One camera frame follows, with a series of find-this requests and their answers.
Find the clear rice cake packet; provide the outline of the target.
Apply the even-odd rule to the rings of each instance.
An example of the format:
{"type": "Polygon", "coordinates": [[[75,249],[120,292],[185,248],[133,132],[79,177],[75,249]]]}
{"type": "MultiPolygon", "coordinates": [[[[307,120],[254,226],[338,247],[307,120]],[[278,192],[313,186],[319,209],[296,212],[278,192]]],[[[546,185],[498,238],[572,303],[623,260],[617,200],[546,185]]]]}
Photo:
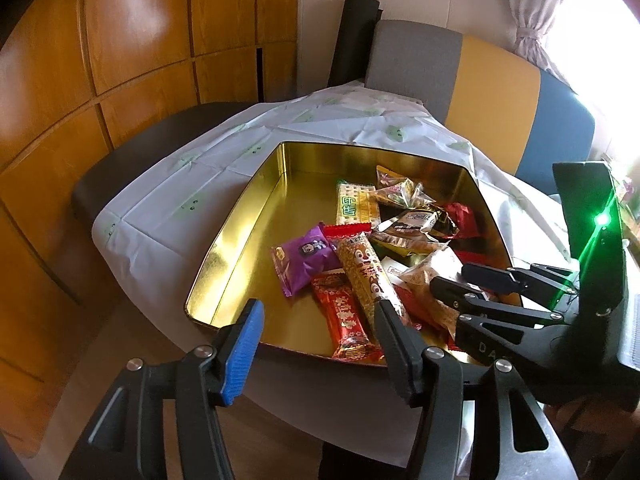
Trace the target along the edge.
{"type": "Polygon", "coordinates": [[[399,278],[409,287],[418,303],[451,338],[456,334],[458,312],[435,298],[431,291],[431,281],[434,278],[446,278],[455,283],[466,284],[461,271],[461,261],[451,248],[446,247],[431,252],[420,263],[399,274],[399,278]]]}

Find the red foil snack packet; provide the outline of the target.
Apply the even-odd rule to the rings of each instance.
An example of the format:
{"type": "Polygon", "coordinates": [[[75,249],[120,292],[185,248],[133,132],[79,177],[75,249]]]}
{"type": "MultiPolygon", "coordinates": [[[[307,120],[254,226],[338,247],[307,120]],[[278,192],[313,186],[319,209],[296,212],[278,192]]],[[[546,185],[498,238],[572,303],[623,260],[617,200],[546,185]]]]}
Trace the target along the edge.
{"type": "Polygon", "coordinates": [[[430,326],[433,330],[436,330],[439,336],[444,338],[448,350],[458,350],[458,347],[454,343],[454,338],[451,337],[448,330],[434,320],[431,313],[427,311],[427,308],[423,307],[422,304],[416,300],[416,296],[413,295],[410,289],[397,284],[394,285],[394,289],[413,322],[420,323],[422,326],[430,326]]]}

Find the white red-striped packet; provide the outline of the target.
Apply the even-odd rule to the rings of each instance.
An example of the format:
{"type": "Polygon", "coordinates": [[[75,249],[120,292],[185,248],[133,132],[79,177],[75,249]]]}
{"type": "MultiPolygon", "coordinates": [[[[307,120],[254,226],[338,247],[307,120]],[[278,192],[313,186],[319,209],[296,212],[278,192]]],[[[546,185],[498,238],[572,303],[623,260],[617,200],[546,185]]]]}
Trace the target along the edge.
{"type": "Polygon", "coordinates": [[[384,257],[381,260],[381,264],[387,277],[390,279],[390,281],[394,285],[403,287],[403,288],[407,287],[407,284],[401,278],[401,275],[409,270],[408,266],[405,266],[404,264],[400,263],[399,261],[396,261],[393,258],[390,258],[389,256],[384,257]]]}

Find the black gold sesame packet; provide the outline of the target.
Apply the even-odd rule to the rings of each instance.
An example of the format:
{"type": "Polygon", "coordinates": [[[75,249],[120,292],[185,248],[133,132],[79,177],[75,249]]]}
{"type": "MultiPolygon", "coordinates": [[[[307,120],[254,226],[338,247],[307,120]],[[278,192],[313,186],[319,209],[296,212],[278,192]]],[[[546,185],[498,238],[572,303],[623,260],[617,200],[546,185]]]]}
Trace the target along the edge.
{"type": "Polygon", "coordinates": [[[381,222],[370,240],[401,256],[428,255],[448,245],[459,234],[456,222],[437,206],[405,210],[381,222]]]}

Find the red orange bar packet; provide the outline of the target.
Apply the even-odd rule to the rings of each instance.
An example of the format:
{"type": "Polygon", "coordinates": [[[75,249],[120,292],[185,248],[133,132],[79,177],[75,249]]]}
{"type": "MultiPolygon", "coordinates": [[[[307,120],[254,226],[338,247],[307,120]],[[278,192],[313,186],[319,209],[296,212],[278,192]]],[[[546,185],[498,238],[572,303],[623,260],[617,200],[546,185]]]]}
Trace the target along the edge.
{"type": "Polygon", "coordinates": [[[343,362],[380,362],[382,350],[368,335],[366,319],[346,274],[318,274],[311,279],[311,288],[322,307],[335,346],[332,358],[343,362]]]}

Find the chipmunk grain bar packet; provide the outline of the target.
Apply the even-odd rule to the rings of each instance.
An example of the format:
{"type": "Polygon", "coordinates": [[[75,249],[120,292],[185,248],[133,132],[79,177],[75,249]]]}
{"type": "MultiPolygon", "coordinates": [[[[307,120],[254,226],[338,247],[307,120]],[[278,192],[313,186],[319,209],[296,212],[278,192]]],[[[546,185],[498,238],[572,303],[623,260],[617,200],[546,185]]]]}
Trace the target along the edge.
{"type": "Polygon", "coordinates": [[[321,231],[337,254],[371,330],[375,305],[381,300],[392,305],[402,324],[410,325],[410,316],[370,243],[370,229],[370,223],[351,223],[322,226],[321,231]]]}

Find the yellow clear candy packet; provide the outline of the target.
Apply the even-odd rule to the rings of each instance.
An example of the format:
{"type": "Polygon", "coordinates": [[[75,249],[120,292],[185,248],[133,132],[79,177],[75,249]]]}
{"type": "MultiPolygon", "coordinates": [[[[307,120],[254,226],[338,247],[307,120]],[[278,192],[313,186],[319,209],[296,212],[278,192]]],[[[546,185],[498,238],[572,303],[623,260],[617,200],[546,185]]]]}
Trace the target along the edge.
{"type": "Polygon", "coordinates": [[[434,203],[424,191],[421,182],[398,174],[384,166],[376,166],[378,187],[373,192],[374,198],[381,204],[399,209],[421,209],[434,203]]]}

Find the purple snack packet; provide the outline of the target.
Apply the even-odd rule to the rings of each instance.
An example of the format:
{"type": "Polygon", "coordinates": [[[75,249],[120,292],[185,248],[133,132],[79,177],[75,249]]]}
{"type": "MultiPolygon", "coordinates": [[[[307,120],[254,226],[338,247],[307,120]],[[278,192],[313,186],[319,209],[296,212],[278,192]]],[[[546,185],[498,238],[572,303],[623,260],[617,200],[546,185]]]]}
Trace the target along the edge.
{"type": "Polygon", "coordinates": [[[274,270],[286,298],[295,296],[314,276],[341,266],[322,226],[319,223],[304,236],[270,248],[274,270]]]}

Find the green yellow cracker packet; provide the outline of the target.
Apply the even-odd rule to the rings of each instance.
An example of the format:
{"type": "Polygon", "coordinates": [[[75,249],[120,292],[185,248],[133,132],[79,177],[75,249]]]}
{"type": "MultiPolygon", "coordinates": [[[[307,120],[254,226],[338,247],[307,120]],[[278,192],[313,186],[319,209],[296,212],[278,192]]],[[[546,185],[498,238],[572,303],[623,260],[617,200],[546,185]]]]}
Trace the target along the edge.
{"type": "Polygon", "coordinates": [[[380,224],[381,214],[373,185],[340,181],[336,190],[337,224],[370,223],[372,228],[380,224]]]}

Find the light blue cloud-print tablecloth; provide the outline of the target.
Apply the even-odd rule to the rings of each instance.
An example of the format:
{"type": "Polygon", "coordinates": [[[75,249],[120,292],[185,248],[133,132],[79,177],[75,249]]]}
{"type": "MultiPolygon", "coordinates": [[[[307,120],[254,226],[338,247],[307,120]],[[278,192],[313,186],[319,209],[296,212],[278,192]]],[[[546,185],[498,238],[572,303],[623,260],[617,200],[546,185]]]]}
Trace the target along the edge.
{"type": "MultiPolygon", "coordinates": [[[[387,148],[464,167],[480,187],[516,264],[568,263],[560,205],[500,170],[418,101],[361,84],[288,102],[257,104],[174,148],[99,212],[92,238],[132,303],[182,350],[205,335],[186,297],[206,250],[260,165],[284,141],[387,148]]],[[[317,308],[289,304],[270,262],[258,290],[265,342],[245,394],[307,434],[381,462],[407,463],[419,412],[395,393],[385,370],[329,359],[317,308]]]]}

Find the gold tin box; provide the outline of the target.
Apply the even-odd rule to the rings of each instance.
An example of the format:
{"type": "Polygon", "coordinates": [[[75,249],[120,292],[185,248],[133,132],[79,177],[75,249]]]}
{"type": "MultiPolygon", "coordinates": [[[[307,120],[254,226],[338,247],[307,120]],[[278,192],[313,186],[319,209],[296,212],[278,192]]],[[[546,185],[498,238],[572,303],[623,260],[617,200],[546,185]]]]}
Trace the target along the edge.
{"type": "Polygon", "coordinates": [[[338,181],[372,184],[376,166],[423,183],[439,203],[468,206],[480,234],[454,240],[452,248],[472,252],[494,268],[511,266],[495,218],[470,170],[382,148],[283,142],[250,179],[209,246],[186,297],[186,315],[200,325],[221,328],[238,318],[247,299],[255,298],[265,309],[265,347],[313,363],[327,361],[334,347],[324,315],[308,289],[293,298],[283,295],[270,250],[320,222],[333,222],[338,181]]]}

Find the grey yellow blue sofa back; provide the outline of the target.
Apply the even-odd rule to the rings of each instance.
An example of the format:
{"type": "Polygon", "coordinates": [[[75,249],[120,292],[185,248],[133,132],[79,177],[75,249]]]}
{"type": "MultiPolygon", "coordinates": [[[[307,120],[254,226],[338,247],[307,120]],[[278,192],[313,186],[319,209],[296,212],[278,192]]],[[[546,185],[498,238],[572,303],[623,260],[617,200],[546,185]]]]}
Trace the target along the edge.
{"type": "Polygon", "coordinates": [[[558,78],[471,35],[382,20],[367,87],[420,101],[500,169],[539,191],[556,191],[552,166],[589,156],[594,119],[558,78]]]}

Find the dark bench seat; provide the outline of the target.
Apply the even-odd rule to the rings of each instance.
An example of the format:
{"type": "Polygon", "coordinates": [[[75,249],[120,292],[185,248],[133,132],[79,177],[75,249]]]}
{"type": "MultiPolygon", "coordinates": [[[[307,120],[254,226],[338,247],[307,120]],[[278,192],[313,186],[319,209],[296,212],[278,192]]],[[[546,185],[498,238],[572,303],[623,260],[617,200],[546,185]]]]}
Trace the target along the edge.
{"type": "Polygon", "coordinates": [[[146,128],[99,160],[75,184],[75,218],[91,231],[100,211],[129,183],[178,148],[251,106],[250,102],[205,103],[146,128]]]}

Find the black rolled mat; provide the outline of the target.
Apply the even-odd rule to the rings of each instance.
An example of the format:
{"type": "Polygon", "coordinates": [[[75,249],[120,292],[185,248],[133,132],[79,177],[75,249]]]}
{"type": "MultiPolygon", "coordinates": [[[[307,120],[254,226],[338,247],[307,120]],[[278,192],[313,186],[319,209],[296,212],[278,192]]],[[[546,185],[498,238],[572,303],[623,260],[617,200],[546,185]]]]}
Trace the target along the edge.
{"type": "Polygon", "coordinates": [[[366,78],[375,26],[382,13],[378,0],[344,0],[329,87],[366,78]]]}

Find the wooden wall cabinet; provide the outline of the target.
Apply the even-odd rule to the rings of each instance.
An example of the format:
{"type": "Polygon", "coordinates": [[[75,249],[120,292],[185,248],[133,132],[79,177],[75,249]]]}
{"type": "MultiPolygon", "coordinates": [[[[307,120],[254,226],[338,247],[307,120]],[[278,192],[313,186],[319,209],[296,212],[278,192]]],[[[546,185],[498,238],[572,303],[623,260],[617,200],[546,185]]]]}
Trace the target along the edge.
{"type": "Polygon", "coordinates": [[[295,90],[298,0],[34,0],[1,50],[1,433],[34,456],[115,283],[72,192],[208,102],[295,90]]]}

